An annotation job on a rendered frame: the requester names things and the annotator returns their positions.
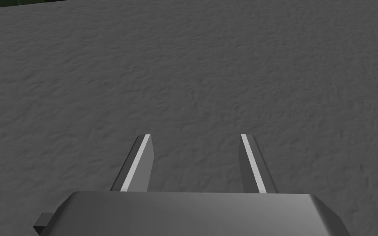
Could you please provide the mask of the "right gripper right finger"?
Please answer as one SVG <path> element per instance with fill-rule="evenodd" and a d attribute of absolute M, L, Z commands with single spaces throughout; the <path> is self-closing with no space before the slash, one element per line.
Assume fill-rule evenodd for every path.
<path fill-rule="evenodd" d="M 238 150 L 244 193 L 277 193 L 269 168 L 252 134 L 241 134 Z"/>

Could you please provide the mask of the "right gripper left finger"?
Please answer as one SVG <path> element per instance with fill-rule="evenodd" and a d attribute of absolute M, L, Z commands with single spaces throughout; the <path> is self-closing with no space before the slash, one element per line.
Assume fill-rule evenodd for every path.
<path fill-rule="evenodd" d="M 110 191 L 146 192 L 153 161 L 152 137 L 141 134 L 135 139 Z"/>

